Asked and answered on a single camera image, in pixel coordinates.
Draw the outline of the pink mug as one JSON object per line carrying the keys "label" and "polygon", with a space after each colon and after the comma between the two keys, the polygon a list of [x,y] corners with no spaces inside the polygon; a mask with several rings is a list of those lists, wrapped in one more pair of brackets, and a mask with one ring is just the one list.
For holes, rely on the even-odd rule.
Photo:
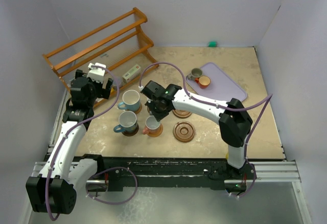
{"label": "pink mug", "polygon": [[149,132],[156,132],[160,126],[160,122],[154,116],[149,116],[145,121],[145,127],[143,129],[143,134],[147,135]]}

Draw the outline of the ringed brown coaster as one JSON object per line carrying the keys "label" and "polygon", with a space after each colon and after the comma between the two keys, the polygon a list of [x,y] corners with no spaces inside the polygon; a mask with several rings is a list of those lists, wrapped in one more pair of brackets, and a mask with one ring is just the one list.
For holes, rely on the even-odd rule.
{"label": "ringed brown coaster", "polygon": [[182,118],[182,119],[188,118],[192,114],[190,111],[178,110],[178,109],[174,109],[174,110],[172,110],[172,112],[176,117]]}
{"label": "ringed brown coaster", "polygon": [[178,122],[173,127],[173,135],[180,142],[190,142],[195,137],[195,127],[188,121]]}

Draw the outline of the light wooden coaster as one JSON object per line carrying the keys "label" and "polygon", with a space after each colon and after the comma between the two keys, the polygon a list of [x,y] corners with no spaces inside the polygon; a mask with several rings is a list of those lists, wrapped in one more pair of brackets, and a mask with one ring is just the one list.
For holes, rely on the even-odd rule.
{"label": "light wooden coaster", "polygon": [[147,133],[147,135],[150,137],[158,137],[162,134],[162,132],[163,132],[163,125],[160,124],[160,126],[156,132],[149,132],[149,133]]}
{"label": "light wooden coaster", "polygon": [[142,110],[142,104],[139,106],[139,108],[134,112],[135,114],[138,114],[140,113]]}

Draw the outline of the large light blue mug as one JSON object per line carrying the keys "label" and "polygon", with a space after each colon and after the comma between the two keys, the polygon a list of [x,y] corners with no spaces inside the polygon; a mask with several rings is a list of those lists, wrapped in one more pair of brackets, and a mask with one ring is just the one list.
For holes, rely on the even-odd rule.
{"label": "large light blue mug", "polygon": [[118,104],[118,109],[136,112],[141,106],[140,95],[135,90],[125,91],[122,95],[122,102]]}

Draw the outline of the teal patterned mug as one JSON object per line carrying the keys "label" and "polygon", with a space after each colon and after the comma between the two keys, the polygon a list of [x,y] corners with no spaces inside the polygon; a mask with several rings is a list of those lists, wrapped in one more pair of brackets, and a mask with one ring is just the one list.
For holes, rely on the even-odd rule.
{"label": "teal patterned mug", "polygon": [[119,116],[119,124],[113,128],[114,132],[131,132],[136,128],[137,116],[132,111],[124,111]]}

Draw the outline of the small grey green cup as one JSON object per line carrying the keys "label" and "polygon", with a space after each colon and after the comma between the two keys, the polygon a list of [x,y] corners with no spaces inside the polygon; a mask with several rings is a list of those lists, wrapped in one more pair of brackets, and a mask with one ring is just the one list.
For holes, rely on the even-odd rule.
{"label": "small grey green cup", "polygon": [[189,80],[195,81],[196,78],[200,78],[203,74],[202,69],[200,68],[193,68],[191,72],[187,75]]}

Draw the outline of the orange cup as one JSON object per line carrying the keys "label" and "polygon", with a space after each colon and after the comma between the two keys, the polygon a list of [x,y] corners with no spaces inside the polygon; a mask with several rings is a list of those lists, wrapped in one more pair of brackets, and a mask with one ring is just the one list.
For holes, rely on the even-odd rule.
{"label": "orange cup", "polygon": [[201,76],[199,78],[195,78],[195,82],[199,85],[201,89],[205,89],[210,85],[211,80],[208,76]]}

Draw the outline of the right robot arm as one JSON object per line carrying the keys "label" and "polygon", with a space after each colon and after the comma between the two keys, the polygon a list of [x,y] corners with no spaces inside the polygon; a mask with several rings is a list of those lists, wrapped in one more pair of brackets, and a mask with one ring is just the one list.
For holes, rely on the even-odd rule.
{"label": "right robot arm", "polygon": [[222,140],[228,145],[227,173],[240,178],[245,173],[245,142],[250,134],[252,118],[238,99],[219,101],[189,93],[179,85],[166,88],[149,81],[139,87],[147,97],[147,106],[157,121],[173,110],[184,110],[207,118],[219,125]]}

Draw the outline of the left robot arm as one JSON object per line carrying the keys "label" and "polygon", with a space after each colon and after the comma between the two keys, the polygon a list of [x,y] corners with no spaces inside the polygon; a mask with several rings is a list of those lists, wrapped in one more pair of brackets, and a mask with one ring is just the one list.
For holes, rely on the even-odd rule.
{"label": "left robot arm", "polygon": [[96,118],[96,100],[108,99],[110,96],[112,83],[116,79],[111,78],[105,83],[107,71],[106,66],[99,63],[91,64],[88,73],[76,70],[55,147],[43,168],[26,182],[34,212],[70,214],[76,203],[77,192],[87,179],[100,179],[105,174],[100,155],[84,156],[76,166],[72,162],[91,120]]}

